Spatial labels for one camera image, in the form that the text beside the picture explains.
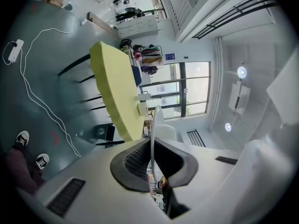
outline maroon pants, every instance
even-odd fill
[[[45,181],[38,167],[28,163],[24,156],[24,147],[14,145],[4,158],[17,187],[34,194]]]

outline trash can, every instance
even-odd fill
[[[112,124],[102,124],[94,127],[93,136],[96,139],[113,141],[115,126]]]

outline green floor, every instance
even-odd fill
[[[38,1],[28,1],[16,18],[7,41],[24,41],[23,66],[25,53],[41,30],[57,28],[71,32],[77,18],[65,9]],[[71,34],[64,35],[53,30],[43,32],[34,42],[27,57],[25,76],[32,91],[64,121],[74,146],[83,156],[94,148],[94,144],[78,138],[76,134],[90,130],[101,120],[97,112],[91,112],[88,105],[82,102],[98,95],[95,81],[92,79],[85,84],[78,83],[92,75],[92,71],[89,62],[85,62],[60,78],[57,74],[73,61],[86,55],[96,42],[103,41],[118,47],[119,41],[89,21],[84,26],[81,26],[80,22],[81,20],[76,22],[75,30]],[[14,64],[6,66],[1,63],[1,148],[7,152],[14,144],[16,135],[22,130],[27,130],[30,135],[26,150],[27,159],[33,161],[44,152],[50,157],[49,165],[43,172],[43,178],[47,180],[75,161],[77,156],[66,142],[65,134],[59,126],[48,117],[45,110],[29,100],[20,75],[20,55]]]

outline white cabinet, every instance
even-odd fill
[[[135,39],[147,35],[158,34],[156,17],[145,16],[117,24],[118,36],[121,39]]]

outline blue sign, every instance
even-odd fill
[[[166,60],[175,60],[175,56],[174,56],[174,53],[173,54],[166,54]]]

